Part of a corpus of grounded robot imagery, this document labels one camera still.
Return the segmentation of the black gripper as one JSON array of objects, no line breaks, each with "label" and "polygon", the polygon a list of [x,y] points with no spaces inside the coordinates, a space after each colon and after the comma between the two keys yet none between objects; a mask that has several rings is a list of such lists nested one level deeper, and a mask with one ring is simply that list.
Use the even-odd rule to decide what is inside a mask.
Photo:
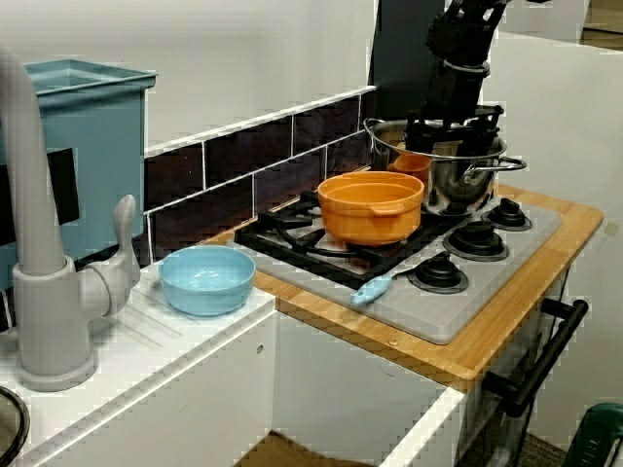
[{"label": "black gripper", "polygon": [[[448,60],[435,60],[424,103],[419,109],[410,111],[407,120],[421,124],[441,121],[443,127],[470,120],[466,141],[476,146],[491,146],[498,136],[497,121],[504,109],[499,104],[478,103],[483,81],[490,74],[487,61],[468,66],[455,65]],[[421,124],[407,125],[404,132],[405,146],[413,153],[431,154],[438,131],[433,126]]]}]

